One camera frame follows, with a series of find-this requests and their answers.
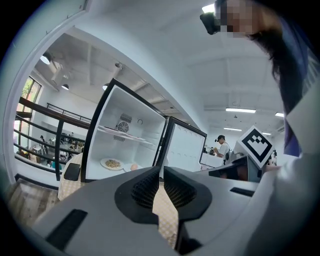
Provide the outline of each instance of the railing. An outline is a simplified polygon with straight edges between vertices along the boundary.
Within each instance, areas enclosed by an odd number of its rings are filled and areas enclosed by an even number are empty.
[[[79,115],[79,114],[76,114],[76,113],[72,113],[70,111],[67,111],[61,107],[58,107],[58,106],[55,106],[55,105],[52,105],[50,103],[47,103],[47,109],[52,109],[58,113],[61,113],[62,115],[66,115],[68,117],[71,117],[71,118],[74,118],[74,119],[78,119],[79,121],[83,121],[83,122],[86,122],[86,123],[91,123],[91,119],[90,118],[86,118],[82,115]]]
[[[34,155],[34,156],[37,156],[37,157],[40,157],[42,159],[45,159],[45,160],[49,160],[51,162],[54,162],[55,164],[55,170],[52,170],[46,166],[40,166],[39,164],[35,164],[33,163],[32,161],[30,160],[27,160],[27,159],[24,159],[23,157],[19,157],[18,155],[15,156],[16,159],[26,163],[26,164],[29,164],[33,167],[36,167],[36,168],[40,168],[44,171],[47,171],[47,172],[51,172],[51,173],[55,173],[55,176],[56,176],[56,180],[59,181],[60,180],[60,175],[61,175],[61,172],[59,170],[59,164],[66,164],[65,161],[61,161],[60,160],[60,151],[62,152],[66,152],[66,153],[69,153],[69,154],[79,154],[80,152],[77,152],[77,151],[74,151],[74,150],[69,150],[69,149],[65,149],[65,148],[61,148],[60,146],[60,143],[61,143],[61,139],[62,138],[66,138],[66,139],[70,139],[72,141],[76,141],[76,142],[81,142],[81,143],[84,143],[85,140],[84,139],[80,139],[80,138],[75,138],[73,136],[68,136],[66,134],[62,134],[62,130],[63,130],[63,125],[64,123],[68,123],[68,124],[71,124],[71,125],[74,125],[74,126],[77,126],[77,127],[81,127],[81,128],[84,128],[84,129],[89,129],[89,126],[90,124],[88,122],[84,122],[84,121],[80,121],[80,120],[77,120],[77,119],[74,119],[72,117],[69,117],[69,116],[66,116],[64,114],[60,114],[56,111],[53,111],[51,109],[48,109],[46,107],[43,107],[41,105],[38,105],[38,104],[35,104],[31,101],[28,101],[26,100],[25,98],[20,98],[19,100],[19,103],[21,103],[22,105],[36,111],[36,112],[39,112],[45,116],[48,116],[48,117],[51,117],[53,119],[56,119],[58,120],[58,126],[57,126],[57,130],[56,131],[53,131],[53,130],[50,130],[48,128],[45,128],[39,124],[36,124],[34,122],[31,122],[31,121],[28,121],[28,120],[25,120],[22,116],[20,116],[19,114],[21,114],[20,112],[16,114],[15,116],[15,119],[16,120],[19,120],[21,122],[25,122],[31,126],[34,126],[42,131],[45,131],[45,132],[48,132],[48,133],[51,133],[53,135],[55,135],[55,144],[51,144],[51,143],[47,143],[47,142],[43,142],[37,138],[34,138],[34,137],[31,137],[27,134],[24,134],[23,132],[19,131],[19,130],[16,130],[14,129],[14,132],[17,133],[19,136],[23,136],[25,138],[27,138],[28,140],[31,140],[31,141],[34,141],[40,145],[44,145],[45,147],[47,148],[52,148],[54,149],[54,158],[51,158],[50,156],[47,156],[47,155],[43,155],[43,154],[40,154],[38,152],[34,152],[33,150],[30,150],[29,148],[25,148],[17,143],[13,143],[14,146],[16,146],[18,149],[20,150],[23,150],[25,152],[28,152],[29,155]]]

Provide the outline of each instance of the refrigerator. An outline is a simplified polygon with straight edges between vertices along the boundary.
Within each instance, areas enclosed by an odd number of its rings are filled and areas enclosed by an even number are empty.
[[[108,84],[92,117],[82,155],[81,182],[136,168],[201,170],[207,134],[166,116],[116,79]]]

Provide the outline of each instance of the window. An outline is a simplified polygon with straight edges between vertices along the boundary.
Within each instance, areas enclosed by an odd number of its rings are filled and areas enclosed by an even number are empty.
[[[35,80],[33,80],[30,76],[25,82],[25,85],[22,89],[21,97],[27,99],[28,101],[35,102],[37,100],[37,96],[40,92],[41,85],[38,84]],[[32,112],[32,109],[25,107],[22,104],[18,104],[16,108],[17,112]]]
[[[27,99],[28,101],[35,102],[37,100],[40,89],[41,85],[29,76],[22,89],[21,97]],[[20,115],[22,118],[24,118],[27,121],[30,121],[32,116],[32,109],[25,107],[24,105],[19,103],[16,108],[16,111],[17,114]],[[26,122],[15,120],[14,129],[23,134],[29,135],[29,124]],[[13,141],[14,143],[23,146],[24,148],[29,148],[29,140],[26,137],[21,136],[17,132],[13,133]]]

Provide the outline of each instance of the egg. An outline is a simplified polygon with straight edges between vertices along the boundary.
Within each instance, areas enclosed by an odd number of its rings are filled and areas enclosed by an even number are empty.
[[[138,165],[136,163],[134,163],[133,165],[131,165],[130,169],[131,169],[131,171],[134,171],[134,170],[138,169]]]

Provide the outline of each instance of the refrigerator fan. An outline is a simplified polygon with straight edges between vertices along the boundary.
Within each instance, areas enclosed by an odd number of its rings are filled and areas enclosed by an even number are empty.
[[[127,133],[129,131],[129,124],[127,122],[122,121],[118,124],[117,128],[118,131]]]

